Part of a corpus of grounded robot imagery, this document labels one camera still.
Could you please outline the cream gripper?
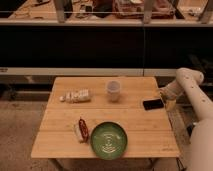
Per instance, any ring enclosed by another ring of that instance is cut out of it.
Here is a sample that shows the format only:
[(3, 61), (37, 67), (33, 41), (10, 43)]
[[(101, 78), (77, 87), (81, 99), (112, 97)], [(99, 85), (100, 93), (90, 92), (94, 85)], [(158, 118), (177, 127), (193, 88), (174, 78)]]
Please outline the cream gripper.
[(161, 99), (163, 100), (165, 109), (171, 111), (176, 105), (176, 99), (169, 94), (164, 88), (159, 89)]

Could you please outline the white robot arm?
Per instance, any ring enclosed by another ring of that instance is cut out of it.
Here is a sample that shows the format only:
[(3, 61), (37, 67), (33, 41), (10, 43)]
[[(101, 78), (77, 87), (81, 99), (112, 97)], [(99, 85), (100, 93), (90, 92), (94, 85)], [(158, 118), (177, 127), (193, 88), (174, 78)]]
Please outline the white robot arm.
[(175, 100), (185, 93), (198, 118), (190, 138), (186, 171), (213, 171), (213, 101), (199, 87), (203, 80), (202, 72), (179, 68), (175, 79), (160, 88), (166, 100)]

